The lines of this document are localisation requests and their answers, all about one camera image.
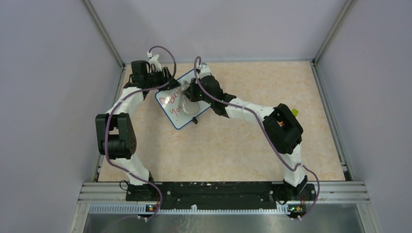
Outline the blue framed small whiteboard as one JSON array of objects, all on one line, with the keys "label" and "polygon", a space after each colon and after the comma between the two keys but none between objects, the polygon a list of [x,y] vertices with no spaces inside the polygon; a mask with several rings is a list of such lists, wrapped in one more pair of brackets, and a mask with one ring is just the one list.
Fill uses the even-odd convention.
[{"label": "blue framed small whiteboard", "polygon": [[158,91],[155,94],[156,101],[158,102],[174,128],[177,130],[182,129],[191,122],[196,122],[197,118],[202,113],[210,109],[210,105],[208,103],[199,101],[198,103],[200,104],[200,112],[198,114],[188,115],[183,112],[183,109],[179,103],[180,98],[182,97],[182,83],[183,81],[188,81],[190,83],[192,78],[194,78],[193,69],[189,70],[177,79],[181,83],[180,87],[172,90]]}]

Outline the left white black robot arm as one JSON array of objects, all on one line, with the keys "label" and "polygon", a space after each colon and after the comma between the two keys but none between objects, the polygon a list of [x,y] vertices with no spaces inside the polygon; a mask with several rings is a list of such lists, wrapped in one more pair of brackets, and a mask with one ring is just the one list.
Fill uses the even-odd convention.
[{"label": "left white black robot arm", "polygon": [[111,166],[128,177],[125,181],[127,201],[161,201],[161,192],[137,155],[132,115],[150,91],[172,90],[181,84],[167,67],[148,61],[133,61],[131,70],[128,82],[113,107],[95,117],[98,150]]}]

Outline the grey oval whiteboard eraser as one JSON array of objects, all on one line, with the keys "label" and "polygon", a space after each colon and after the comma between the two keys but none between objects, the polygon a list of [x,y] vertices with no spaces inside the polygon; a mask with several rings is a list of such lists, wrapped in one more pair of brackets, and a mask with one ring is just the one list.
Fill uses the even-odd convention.
[{"label": "grey oval whiteboard eraser", "polygon": [[198,102],[191,102],[189,98],[185,95],[185,91],[189,87],[189,82],[188,81],[183,81],[182,83],[182,97],[180,98],[180,105],[183,109],[183,112],[185,112],[188,115],[196,115],[200,112],[200,104]]}]

